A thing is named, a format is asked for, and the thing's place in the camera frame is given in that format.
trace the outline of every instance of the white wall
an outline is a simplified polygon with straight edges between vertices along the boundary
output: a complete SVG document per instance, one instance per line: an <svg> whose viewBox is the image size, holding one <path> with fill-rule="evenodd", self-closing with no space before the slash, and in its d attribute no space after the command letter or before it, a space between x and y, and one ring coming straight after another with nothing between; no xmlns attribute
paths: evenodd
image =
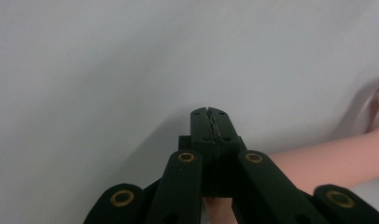
<svg viewBox="0 0 379 224"><path fill-rule="evenodd" d="M147 186L198 107L275 152L352 134L378 83L379 1L0 0L0 223Z"/></svg>

